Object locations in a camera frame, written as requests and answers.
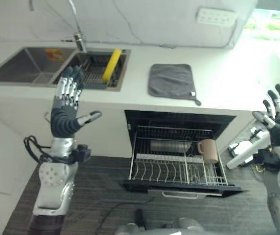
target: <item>pink mug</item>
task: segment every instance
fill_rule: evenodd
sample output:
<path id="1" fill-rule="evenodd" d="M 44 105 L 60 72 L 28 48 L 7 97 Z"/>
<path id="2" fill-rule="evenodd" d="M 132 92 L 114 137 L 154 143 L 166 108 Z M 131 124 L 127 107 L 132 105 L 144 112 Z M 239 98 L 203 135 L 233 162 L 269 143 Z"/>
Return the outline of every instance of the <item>pink mug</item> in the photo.
<path id="1" fill-rule="evenodd" d="M 213 139 L 205 139 L 198 142 L 198 152 L 202 155 L 205 164 L 218 162 L 216 142 Z"/>

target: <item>white countertop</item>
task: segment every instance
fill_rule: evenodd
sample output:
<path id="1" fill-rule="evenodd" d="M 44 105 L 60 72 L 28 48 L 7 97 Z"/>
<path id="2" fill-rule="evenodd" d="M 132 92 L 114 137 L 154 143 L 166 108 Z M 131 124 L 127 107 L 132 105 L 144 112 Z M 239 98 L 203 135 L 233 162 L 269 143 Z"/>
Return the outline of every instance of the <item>white countertop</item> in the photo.
<path id="1" fill-rule="evenodd" d="M 0 42 L 0 64 L 21 47 L 74 47 L 63 42 Z M 253 48 L 238 45 L 233 50 L 204 48 L 163 49 L 152 46 L 89 44 L 93 48 L 131 49 L 131 56 L 119 92 L 86 90 L 81 101 L 96 105 L 139 110 L 167 110 L 193 113 L 228 113 L 232 110 L 264 110 L 265 89 L 259 85 L 257 65 L 266 60 Z M 151 65 L 156 63 L 189 64 L 192 68 L 197 98 L 194 101 L 157 98 L 147 91 Z M 54 88 L 1 86 L 0 98 L 51 100 Z"/>

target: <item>double sink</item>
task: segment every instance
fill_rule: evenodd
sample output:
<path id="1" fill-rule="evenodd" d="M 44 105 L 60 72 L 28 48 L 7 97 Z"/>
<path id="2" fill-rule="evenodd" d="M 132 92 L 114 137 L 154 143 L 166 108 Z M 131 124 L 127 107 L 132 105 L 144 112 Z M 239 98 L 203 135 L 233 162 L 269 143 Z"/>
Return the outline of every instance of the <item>double sink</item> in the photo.
<path id="1" fill-rule="evenodd" d="M 68 66 L 84 72 L 87 89 L 119 91 L 130 50 L 123 50 L 109 82 L 102 79 L 112 49 L 90 49 L 87 53 L 71 47 L 25 47 L 0 65 L 0 85 L 54 87 Z"/>

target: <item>faucet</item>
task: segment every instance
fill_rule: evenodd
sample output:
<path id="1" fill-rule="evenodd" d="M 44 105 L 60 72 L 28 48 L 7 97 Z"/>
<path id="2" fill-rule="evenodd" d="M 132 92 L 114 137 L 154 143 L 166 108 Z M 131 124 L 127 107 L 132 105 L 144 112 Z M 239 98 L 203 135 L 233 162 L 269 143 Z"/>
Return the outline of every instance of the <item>faucet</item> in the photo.
<path id="1" fill-rule="evenodd" d="M 75 38 L 77 48 L 80 51 L 83 51 L 84 53 L 86 53 L 86 40 L 85 40 L 85 36 L 84 36 L 84 34 L 81 30 L 80 24 L 79 24 L 75 4 L 73 3 L 72 0 L 69 0 L 69 4 L 71 6 L 71 9 L 72 9 L 73 15 L 75 17 L 75 21 L 76 21 L 77 32 L 75 32 L 73 36 Z"/>

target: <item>white cabinet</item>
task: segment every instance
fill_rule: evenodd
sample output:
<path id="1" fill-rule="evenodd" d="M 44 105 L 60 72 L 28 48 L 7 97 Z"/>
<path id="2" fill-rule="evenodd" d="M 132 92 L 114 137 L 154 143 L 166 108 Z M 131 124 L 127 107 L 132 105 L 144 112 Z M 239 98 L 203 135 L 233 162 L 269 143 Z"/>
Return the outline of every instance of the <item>white cabinet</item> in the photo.
<path id="1" fill-rule="evenodd" d="M 25 151 L 22 139 L 0 121 L 0 234 L 35 167 L 36 162 Z"/>
<path id="2" fill-rule="evenodd" d="M 0 120 L 21 137 L 34 135 L 40 145 L 50 146 L 52 134 L 44 114 L 50 114 L 51 106 L 52 101 L 48 100 L 0 100 Z M 93 110 L 100 110 L 103 115 L 83 127 L 75 135 L 76 142 L 87 144 L 95 156 L 131 157 L 131 143 L 124 111 L 81 102 L 78 116 Z"/>

